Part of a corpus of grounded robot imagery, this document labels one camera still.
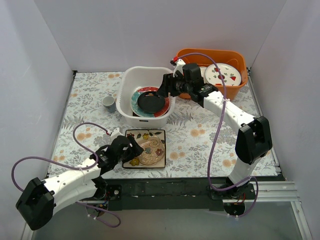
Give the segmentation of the square cream floral plate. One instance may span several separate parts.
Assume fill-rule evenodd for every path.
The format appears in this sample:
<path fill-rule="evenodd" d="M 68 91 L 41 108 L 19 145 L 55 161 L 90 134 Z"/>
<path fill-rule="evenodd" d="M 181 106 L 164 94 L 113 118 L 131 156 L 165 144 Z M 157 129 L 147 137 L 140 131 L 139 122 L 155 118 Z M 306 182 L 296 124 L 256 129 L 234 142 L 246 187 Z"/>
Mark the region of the square cream floral plate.
<path fill-rule="evenodd" d="M 141 140 L 147 140 L 150 137 L 157 137 L 165 146 L 165 155 L 164 158 L 150 166 L 145 166 L 139 163 L 138 157 L 123 163 L 122 167 L 124 169 L 164 169 L 166 166 L 166 132 L 163 129 L 128 129 L 125 132 L 126 135 L 133 135 L 135 141 L 138 143 Z"/>

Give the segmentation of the clear pink glass plate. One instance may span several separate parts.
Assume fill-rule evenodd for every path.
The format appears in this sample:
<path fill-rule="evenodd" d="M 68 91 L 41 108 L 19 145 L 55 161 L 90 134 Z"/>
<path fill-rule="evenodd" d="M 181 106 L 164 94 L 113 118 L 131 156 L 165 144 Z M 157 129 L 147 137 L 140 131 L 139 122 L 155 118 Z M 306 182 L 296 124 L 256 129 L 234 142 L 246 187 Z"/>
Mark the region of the clear pink glass plate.
<path fill-rule="evenodd" d="M 143 152 L 137 159 L 143 166 L 155 165 L 165 157 L 165 145 L 158 137 L 140 140 L 138 145 L 143 149 Z"/>

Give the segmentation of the black bowl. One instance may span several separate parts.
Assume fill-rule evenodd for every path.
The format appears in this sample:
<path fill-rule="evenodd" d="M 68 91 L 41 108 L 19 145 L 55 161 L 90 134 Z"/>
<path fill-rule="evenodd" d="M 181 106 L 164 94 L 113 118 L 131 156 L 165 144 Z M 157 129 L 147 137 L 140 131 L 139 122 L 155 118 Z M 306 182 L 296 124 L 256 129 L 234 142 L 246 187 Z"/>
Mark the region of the black bowl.
<path fill-rule="evenodd" d="M 158 95 L 156 91 L 144 92 L 137 99 L 138 107 L 142 111 L 151 114 L 160 111 L 165 106 L 165 103 L 165 98 Z"/>

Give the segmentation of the red rimmed round plate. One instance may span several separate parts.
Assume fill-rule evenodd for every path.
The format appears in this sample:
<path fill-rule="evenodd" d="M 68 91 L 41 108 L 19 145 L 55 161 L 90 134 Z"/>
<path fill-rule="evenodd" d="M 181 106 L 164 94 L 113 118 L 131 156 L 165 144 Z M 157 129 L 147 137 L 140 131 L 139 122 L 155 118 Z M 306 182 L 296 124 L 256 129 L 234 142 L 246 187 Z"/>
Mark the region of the red rimmed round plate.
<path fill-rule="evenodd" d="M 161 117 L 162 115 L 164 115 L 169 107 L 170 107 L 170 98 L 167 97 L 165 99 L 165 105 L 164 107 L 156 112 L 156 113 L 148 113 L 148 112 L 144 112 L 143 110 L 141 110 L 139 107 L 138 107 L 138 104 L 137 104 L 137 100 L 138 100 L 138 97 L 142 94 L 142 93 L 145 93 L 145 92 L 148 92 L 148 91 L 155 91 L 157 92 L 158 88 L 157 87 L 153 87 L 153 86 L 147 86 L 147 87 L 142 87 L 142 88 L 139 88 L 137 89 L 131 96 L 131 99 L 130 99 L 130 107 L 131 107 L 131 110 L 133 113 L 139 115 L 140 117 L 143 117 L 143 118 L 157 118 L 157 117 Z"/>

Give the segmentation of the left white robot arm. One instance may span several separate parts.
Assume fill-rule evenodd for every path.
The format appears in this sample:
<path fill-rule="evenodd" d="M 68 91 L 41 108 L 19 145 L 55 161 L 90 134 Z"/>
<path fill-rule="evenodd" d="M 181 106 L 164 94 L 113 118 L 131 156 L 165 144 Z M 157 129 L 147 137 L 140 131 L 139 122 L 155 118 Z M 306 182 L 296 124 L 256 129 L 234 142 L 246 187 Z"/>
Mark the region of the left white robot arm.
<path fill-rule="evenodd" d="M 143 153 L 132 135 L 118 135 L 111 144 L 100 147 L 84 162 L 57 176 L 28 182 L 15 207 L 33 231 L 45 226 L 58 211 L 77 201 L 106 196 L 102 175 L 119 162 L 129 162 Z"/>

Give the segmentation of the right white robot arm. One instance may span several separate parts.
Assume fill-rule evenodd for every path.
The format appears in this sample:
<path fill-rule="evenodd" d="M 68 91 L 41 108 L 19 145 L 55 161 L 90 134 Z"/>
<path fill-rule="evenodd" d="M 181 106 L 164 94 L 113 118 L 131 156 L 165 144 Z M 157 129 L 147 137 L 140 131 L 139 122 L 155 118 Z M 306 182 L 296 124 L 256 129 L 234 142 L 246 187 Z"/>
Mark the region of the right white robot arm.
<path fill-rule="evenodd" d="M 258 162 L 272 149 L 270 124 L 264 116 L 255 117 L 230 102 L 225 92 L 205 83 L 196 63 L 176 66 L 175 72 L 163 75 L 157 94 L 167 98 L 188 94 L 204 109 L 220 117 L 236 134 L 236 163 L 223 187 L 209 187 L 222 196 L 237 199 L 245 192 Z"/>

